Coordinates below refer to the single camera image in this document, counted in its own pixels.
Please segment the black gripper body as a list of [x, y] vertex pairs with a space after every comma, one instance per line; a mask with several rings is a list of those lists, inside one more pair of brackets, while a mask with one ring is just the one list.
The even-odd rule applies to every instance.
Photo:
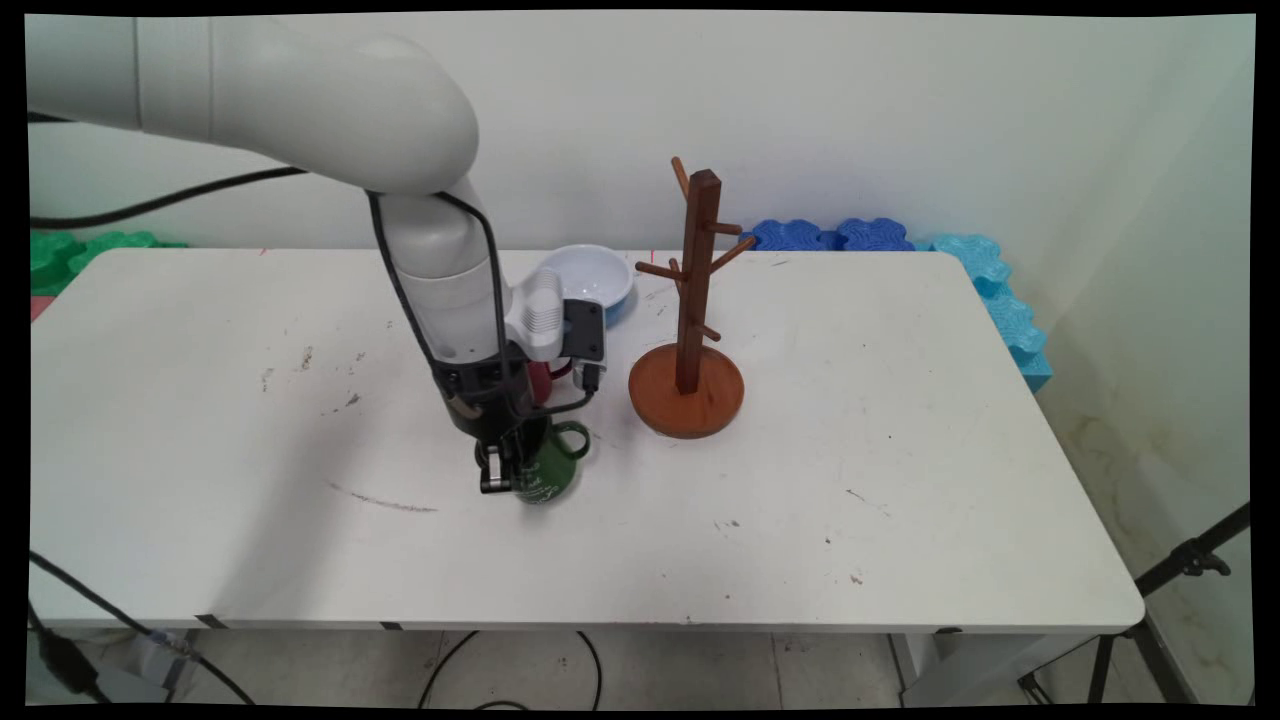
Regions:
[[548, 419], [534, 407], [532, 382], [525, 352], [506, 346], [507, 363], [495, 354], [477, 363], [435, 363], [431, 366], [445, 409], [454, 427], [477, 442], [517, 436], [520, 427], [547, 427]]

